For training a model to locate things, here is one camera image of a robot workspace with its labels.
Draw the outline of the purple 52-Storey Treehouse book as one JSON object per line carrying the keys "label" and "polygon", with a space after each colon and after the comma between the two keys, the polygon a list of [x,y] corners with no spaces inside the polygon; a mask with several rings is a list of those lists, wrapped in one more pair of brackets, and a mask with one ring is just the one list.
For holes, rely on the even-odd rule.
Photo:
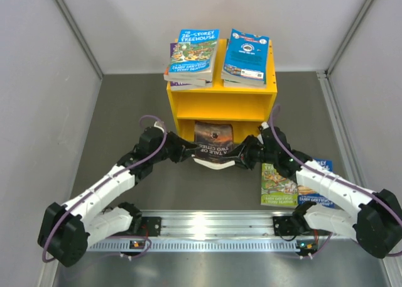
{"label": "purple 52-Storey Treehouse book", "polygon": [[216,40],[172,43],[165,80],[177,85],[208,87],[212,83],[216,53]]}

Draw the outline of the dark Tale of Two Cities book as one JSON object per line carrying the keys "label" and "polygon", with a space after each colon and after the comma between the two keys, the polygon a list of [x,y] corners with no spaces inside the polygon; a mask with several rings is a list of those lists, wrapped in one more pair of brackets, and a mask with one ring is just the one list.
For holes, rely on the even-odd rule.
{"label": "dark Tale of Two Cities book", "polygon": [[233,128],[230,124],[195,122],[195,144],[192,155],[194,162],[212,170],[223,170],[235,165],[235,161],[225,155],[234,147]]}

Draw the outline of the green 104-Storey Treehouse book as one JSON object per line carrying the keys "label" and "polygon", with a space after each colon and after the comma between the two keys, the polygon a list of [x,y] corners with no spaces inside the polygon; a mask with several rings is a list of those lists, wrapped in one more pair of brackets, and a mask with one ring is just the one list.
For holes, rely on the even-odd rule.
{"label": "green 104-Storey Treehouse book", "polygon": [[232,80],[223,80],[223,86],[227,88],[247,88],[247,89],[264,89],[266,88],[266,84],[250,84],[250,83],[243,83],[243,82],[236,82]]}

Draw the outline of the blue back-cover book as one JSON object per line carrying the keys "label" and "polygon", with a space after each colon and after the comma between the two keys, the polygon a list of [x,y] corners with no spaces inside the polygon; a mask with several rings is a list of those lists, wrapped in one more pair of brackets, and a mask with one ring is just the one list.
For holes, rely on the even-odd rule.
{"label": "blue back-cover book", "polygon": [[227,41],[221,78],[254,85],[266,84],[269,37],[233,29]]}

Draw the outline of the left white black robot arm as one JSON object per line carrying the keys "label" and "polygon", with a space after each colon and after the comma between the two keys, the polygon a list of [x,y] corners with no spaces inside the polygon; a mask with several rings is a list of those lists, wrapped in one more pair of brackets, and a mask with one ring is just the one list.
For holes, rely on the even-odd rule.
{"label": "left white black robot arm", "polygon": [[137,234],[142,227],[140,211],[122,204],[106,212],[117,197],[135,187],[164,160],[174,163],[191,157],[197,145],[161,127],[147,127],[139,142],[94,185],[63,203],[49,205],[44,213],[38,245],[42,260],[73,266],[90,246],[116,233]]}

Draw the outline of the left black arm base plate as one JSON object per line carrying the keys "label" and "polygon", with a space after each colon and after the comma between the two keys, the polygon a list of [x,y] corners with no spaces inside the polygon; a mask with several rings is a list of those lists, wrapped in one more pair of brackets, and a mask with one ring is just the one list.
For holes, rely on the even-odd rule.
{"label": "left black arm base plate", "polygon": [[158,237],[161,233],[161,220],[161,217],[136,217],[130,231],[134,236]]}

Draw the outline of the orange 78-Storey Treehouse book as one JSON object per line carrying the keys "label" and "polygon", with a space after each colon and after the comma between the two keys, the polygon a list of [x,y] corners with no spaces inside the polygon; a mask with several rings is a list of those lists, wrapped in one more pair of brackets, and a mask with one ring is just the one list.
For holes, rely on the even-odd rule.
{"label": "orange 78-Storey Treehouse book", "polygon": [[181,83],[181,84],[192,84],[192,85],[197,85],[197,86],[205,86],[206,85],[206,80],[203,79],[188,79],[188,78],[174,78],[169,76],[168,68],[166,68],[164,74],[164,79],[168,82],[173,82],[173,83]]}

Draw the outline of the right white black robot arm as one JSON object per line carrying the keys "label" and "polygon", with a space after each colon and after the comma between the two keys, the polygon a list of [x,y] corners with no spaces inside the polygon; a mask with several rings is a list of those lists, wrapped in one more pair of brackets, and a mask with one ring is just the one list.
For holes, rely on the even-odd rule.
{"label": "right white black robot arm", "polygon": [[263,124],[259,131],[259,136],[249,135],[223,158],[248,170],[256,163],[271,164],[282,177],[339,207],[334,210],[315,202],[297,206],[291,220],[299,234],[326,230],[352,239],[376,258],[401,255],[394,251],[401,241],[401,205],[394,193],[362,188],[326,170],[311,156],[293,149],[278,127]]}

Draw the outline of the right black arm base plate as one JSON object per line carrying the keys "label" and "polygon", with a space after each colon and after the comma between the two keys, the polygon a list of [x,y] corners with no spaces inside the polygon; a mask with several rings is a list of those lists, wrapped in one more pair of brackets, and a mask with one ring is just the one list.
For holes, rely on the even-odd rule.
{"label": "right black arm base plate", "polygon": [[280,237],[286,242],[290,242],[295,240],[296,237],[300,235],[300,231],[291,221],[291,216],[274,216],[272,219],[275,236]]}

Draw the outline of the light blue 26-Storey Treehouse book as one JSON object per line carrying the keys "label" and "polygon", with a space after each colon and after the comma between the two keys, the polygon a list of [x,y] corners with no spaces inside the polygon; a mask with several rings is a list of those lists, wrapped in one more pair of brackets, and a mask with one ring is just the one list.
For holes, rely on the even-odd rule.
{"label": "light blue 26-Storey Treehouse book", "polygon": [[170,57],[166,77],[210,82],[214,74],[219,33],[218,29],[181,30]]}

